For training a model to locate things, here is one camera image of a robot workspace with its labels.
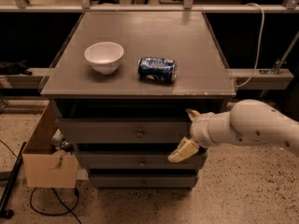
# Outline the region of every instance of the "wire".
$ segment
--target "wire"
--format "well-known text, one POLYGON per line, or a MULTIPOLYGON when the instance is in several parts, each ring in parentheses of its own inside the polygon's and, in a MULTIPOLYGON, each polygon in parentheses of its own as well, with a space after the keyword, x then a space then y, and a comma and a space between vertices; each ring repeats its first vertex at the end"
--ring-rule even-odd
POLYGON ((40 215, 43 215, 43 216, 49 216, 49 217, 58 217, 58 216, 63 216, 63 215, 66 215, 68 213, 71 213, 75 219, 78 221, 78 223, 81 224, 81 221, 78 219, 78 217, 74 214, 73 210, 77 207, 78 205, 78 196, 79 196, 79 193, 78 193, 78 190, 77 189, 74 189, 74 192, 75 192, 75 195, 77 197, 77 200, 76 200, 76 203, 75 205, 72 207, 72 208, 69 208, 68 206, 65 205, 65 203, 60 199, 60 197, 58 196, 58 193, 56 192, 55 189, 51 189, 53 191, 53 193, 55 194, 55 196, 57 197, 58 201, 61 203, 61 205, 63 207, 65 207, 65 209, 67 210, 66 212, 63 212, 63 213, 57 213, 57 214, 53 214, 53 213, 44 213, 44 212, 41 212, 41 211, 38 211, 34 206, 33 206, 33 203, 32 203, 32 200, 33 200, 33 196, 34 196, 34 193, 36 192, 37 188, 35 188, 31 195, 30 195, 30 207, 35 211, 37 212, 38 214, 40 215))
POLYGON ((15 156, 17 159, 18 159, 18 156, 10 149, 10 147, 6 144, 6 143, 4 143, 1 139, 0 139, 0 142, 5 146, 5 147, 7 147, 8 148, 8 150, 13 154, 13 156, 15 156))
POLYGON ((250 75, 250 77, 245 80, 243 83, 241 84, 234 84, 234 86, 236 88, 239 88, 239 87, 242 87, 242 86, 245 86, 247 83, 249 83, 249 81, 252 79, 252 76, 258 66, 258 62, 259 62, 259 58, 260 58, 260 51, 261 51, 261 42, 262 42, 262 34, 263 34, 263 25, 264 25, 264 12, 263 12, 263 9, 261 6, 259 6, 258 4, 254 4, 254 3, 249 3, 248 4, 249 6, 252 6, 252 7, 256 7, 258 9, 261 10, 261 13, 262 13, 262 22, 261 22, 261 27, 260 27, 260 33, 259 33, 259 40, 258 40, 258 48, 257 48, 257 53, 256 53, 256 58, 255 58, 255 64, 254 64, 254 67, 253 67, 253 71, 252 71, 252 74, 250 75))

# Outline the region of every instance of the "drawer handle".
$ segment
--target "drawer handle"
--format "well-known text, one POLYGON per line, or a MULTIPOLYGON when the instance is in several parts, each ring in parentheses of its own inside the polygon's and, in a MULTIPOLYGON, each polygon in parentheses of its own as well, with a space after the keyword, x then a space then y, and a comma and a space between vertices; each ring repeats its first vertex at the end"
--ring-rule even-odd
POLYGON ((144 133, 143 133, 143 131, 142 131, 142 130, 138 130, 137 133, 136 133, 136 136, 137 136, 138 138, 143 138, 143 137, 144 137, 144 133))

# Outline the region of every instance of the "soda can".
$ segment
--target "soda can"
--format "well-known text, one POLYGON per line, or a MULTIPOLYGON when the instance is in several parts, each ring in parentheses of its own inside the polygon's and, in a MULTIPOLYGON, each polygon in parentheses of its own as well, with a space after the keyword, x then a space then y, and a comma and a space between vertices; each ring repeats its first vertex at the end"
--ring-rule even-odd
POLYGON ((165 83, 176 79, 177 69, 175 61, 165 58, 143 57, 138 62, 138 74, 141 77, 165 83))

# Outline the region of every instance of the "gray cabinet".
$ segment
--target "gray cabinet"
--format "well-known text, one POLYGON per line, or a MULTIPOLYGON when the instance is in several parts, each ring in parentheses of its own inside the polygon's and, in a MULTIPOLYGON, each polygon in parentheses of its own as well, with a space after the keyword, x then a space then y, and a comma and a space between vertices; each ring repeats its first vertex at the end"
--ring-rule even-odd
POLYGON ((201 12, 86 12, 55 62, 41 93, 53 101, 57 126, 75 144, 94 186, 194 187, 206 151, 183 163, 167 160, 189 135, 185 109, 218 112, 221 101, 235 95, 201 12), (121 67, 108 76, 92 70, 83 56, 101 41, 124 48, 121 67), (144 56, 175 60, 175 82, 141 79, 137 62, 144 56))
POLYGON ((78 162, 88 171, 92 185, 100 188, 194 187, 206 151, 181 163, 171 163, 167 157, 189 135, 184 109, 199 104, 179 99, 54 99, 61 114, 58 128, 75 144, 78 162), (64 112, 65 104, 71 113, 64 112))

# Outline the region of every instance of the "gray tabletop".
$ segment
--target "gray tabletop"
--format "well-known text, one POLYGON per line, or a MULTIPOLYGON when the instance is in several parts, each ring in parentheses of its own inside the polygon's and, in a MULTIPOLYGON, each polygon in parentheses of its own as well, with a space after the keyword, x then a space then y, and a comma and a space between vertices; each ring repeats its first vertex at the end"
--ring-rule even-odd
POLYGON ((235 95, 221 56, 201 12, 86 13, 42 94, 48 97, 190 97, 235 95), (84 50, 111 41, 124 48, 121 67, 101 75, 87 64, 84 50), (137 73, 141 57, 175 60, 171 84, 146 82, 137 73))

